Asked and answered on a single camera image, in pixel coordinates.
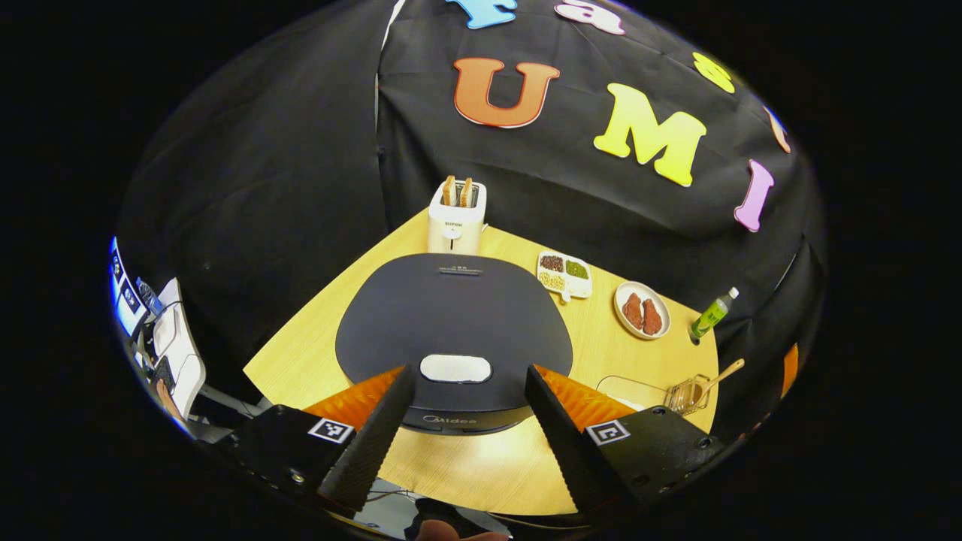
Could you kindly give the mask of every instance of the blue letter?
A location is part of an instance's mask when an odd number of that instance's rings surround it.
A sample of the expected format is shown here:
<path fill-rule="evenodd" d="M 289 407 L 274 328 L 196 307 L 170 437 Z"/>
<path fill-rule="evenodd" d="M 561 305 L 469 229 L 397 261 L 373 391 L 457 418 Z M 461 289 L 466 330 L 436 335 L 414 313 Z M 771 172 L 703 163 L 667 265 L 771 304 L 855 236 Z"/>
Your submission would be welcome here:
<path fill-rule="evenodd" d="M 457 2 L 458 5 L 462 7 L 468 15 L 470 15 L 471 20 L 468 21 L 468 28 L 471 30 L 477 28 L 484 28 L 486 26 L 494 26 L 495 24 L 501 24 L 503 22 L 511 22 L 515 20 L 514 13 L 505 13 L 499 10 L 496 6 L 500 6 L 507 10 L 513 10 L 518 6 L 518 2 L 515 0 L 444 0 L 445 2 Z"/>

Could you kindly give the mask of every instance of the orange letter u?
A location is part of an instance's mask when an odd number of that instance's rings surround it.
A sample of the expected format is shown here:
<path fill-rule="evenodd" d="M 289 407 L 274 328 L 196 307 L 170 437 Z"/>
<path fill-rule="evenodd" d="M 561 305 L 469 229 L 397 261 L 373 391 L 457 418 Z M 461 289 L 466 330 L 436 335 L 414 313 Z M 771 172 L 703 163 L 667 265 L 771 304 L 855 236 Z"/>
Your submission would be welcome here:
<path fill-rule="evenodd" d="M 534 122 L 541 114 L 547 84 L 561 72 L 550 65 L 522 62 L 518 71 L 524 74 L 521 98 L 509 109 L 495 107 L 488 102 L 488 91 L 494 73 L 504 68 L 504 62 L 486 58 L 465 58 L 454 63 L 458 68 L 458 86 L 454 91 L 454 107 L 471 122 L 499 128 L 520 128 Z"/>

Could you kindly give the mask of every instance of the toaster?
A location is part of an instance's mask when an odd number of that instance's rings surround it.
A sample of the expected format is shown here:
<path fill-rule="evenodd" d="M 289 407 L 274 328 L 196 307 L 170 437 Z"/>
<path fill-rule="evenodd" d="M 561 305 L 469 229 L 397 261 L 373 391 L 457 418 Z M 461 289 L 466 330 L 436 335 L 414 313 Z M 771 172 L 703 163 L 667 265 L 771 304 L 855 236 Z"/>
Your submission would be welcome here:
<path fill-rule="evenodd" d="M 457 200 L 460 200 L 465 181 L 455 179 L 454 185 Z M 443 192 L 444 182 L 435 190 L 428 205 L 427 251 L 477 255 L 481 230 L 484 228 L 484 212 L 488 206 L 488 190 L 472 179 L 467 207 L 445 205 Z"/>

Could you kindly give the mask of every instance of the screen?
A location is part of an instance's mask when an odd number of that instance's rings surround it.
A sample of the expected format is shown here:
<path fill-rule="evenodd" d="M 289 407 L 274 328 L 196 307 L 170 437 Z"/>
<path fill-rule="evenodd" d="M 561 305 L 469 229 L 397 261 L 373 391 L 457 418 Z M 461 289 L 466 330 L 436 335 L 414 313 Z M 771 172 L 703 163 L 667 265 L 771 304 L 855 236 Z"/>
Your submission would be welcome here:
<path fill-rule="evenodd" d="M 117 238 L 111 240 L 111 295 L 114 299 L 114 312 L 123 325 L 128 336 L 133 336 L 137 325 L 146 318 L 147 309 L 143 305 L 137 290 L 132 287 L 130 278 L 124 270 L 120 259 L 120 249 Z"/>

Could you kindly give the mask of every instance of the yellow letter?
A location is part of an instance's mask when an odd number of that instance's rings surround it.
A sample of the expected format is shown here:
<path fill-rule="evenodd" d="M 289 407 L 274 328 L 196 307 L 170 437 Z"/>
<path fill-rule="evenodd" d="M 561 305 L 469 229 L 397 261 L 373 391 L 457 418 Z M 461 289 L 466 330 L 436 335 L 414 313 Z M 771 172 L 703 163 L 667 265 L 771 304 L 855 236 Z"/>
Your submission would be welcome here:
<path fill-rule="evenodd" d="M 706 133 L 705 125 L 680 111 L 659 124 L 647 96 L 639 90 L 612 83 L 608 91 L 615 95 L 615 107 L 608 130 L 595 138 L 595 148 L 624 158 L 631 152 L 627 142 L 630 131 L 639 164 L 647 164 L 664 148 L 665 155 L 655 160 L 655 170 L 685 188 L 691 186 L 692 162 L 698 140 Z"/>
<path fill-rule="evenodd" d="M 695 57 L 695 69 L 698 70 L 698 73 L 704 75 L 705 79 L 715 83 L 729 94 L 735 93 L 735 85 L 731 84 L 731 75 L 728 75 L 727 71 L 722 69 L 720 65 L 708 60 L 704 55 L 692 53 L 692 56 Z"/>

